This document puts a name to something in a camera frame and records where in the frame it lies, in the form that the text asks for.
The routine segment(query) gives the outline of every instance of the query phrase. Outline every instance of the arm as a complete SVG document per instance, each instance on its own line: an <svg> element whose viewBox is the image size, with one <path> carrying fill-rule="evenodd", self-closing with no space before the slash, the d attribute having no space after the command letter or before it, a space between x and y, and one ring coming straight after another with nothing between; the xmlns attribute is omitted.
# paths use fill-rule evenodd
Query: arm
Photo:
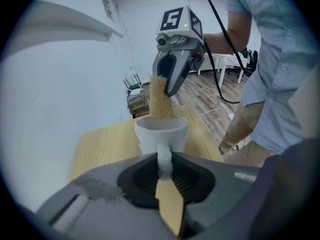
<svg viewBox="0 0 320 240"><path fill-rule="evenodd" d="M252 16L248 13L228 12L228 27L226 32L237 52L246 48L249 42L251 23ZM217 34L205 33L203 37L212 53L234 53L222 32Z"/></svg>

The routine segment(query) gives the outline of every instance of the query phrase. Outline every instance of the white cup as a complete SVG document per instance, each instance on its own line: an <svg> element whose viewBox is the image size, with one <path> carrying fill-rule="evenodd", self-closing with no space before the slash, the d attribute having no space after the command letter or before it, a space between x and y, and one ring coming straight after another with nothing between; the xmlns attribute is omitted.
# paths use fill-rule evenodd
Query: white cup
<svg viewBox="0 0 320 240"><path fill-rule="evenodd" d="M159 177L170 177L172 154L184 152L188 138L188 121L184 117L155 119L149 116L135 122L134 131L143 155L158 153Z"/></svg>

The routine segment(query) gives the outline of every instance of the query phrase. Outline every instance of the man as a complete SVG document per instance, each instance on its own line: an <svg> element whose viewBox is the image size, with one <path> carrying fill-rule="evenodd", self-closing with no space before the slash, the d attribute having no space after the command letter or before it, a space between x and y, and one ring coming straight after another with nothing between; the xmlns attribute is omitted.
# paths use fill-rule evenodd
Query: man
<svg viewBox="0 0 320 240"><path fill-rule="evenodd" d="M302 140L301 127L288 99L315 68L318 40L292 0L224 0L227 33L237 51L249 41L252 17L261 34L255 72L219 145L222 154L251 134L252 141L227 162L262 166ZM233 54L223 33L205 34L212 53Z"/></svg>

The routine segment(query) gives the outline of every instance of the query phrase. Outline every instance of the light blue shirt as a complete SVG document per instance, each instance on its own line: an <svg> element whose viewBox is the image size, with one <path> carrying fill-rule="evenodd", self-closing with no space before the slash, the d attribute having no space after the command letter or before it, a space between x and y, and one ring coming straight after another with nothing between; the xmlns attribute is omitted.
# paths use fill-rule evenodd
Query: light blue shirt
<svg viewBox="0 0 320 240"><path fill-rule="evenodd" d="M317 65L318 40L292 0L224 3L228 12L251 14L261 34L257 67L244 87L242 103L264 102L251 139L281 154L303 138L288 99Z"/></svg>

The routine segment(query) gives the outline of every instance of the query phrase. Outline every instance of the brown sponge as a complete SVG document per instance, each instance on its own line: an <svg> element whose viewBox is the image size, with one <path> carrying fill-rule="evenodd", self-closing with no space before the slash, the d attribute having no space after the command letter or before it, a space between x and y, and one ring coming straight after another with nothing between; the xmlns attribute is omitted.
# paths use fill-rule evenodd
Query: brown sponge
<svg viewBox="0 0 320 240"><path fill-rule="evenodd" d="M167 78L162 76L152 76L149 91L149 111L150 116L163 119L174 116L172 100L165 94Z"/></svg>

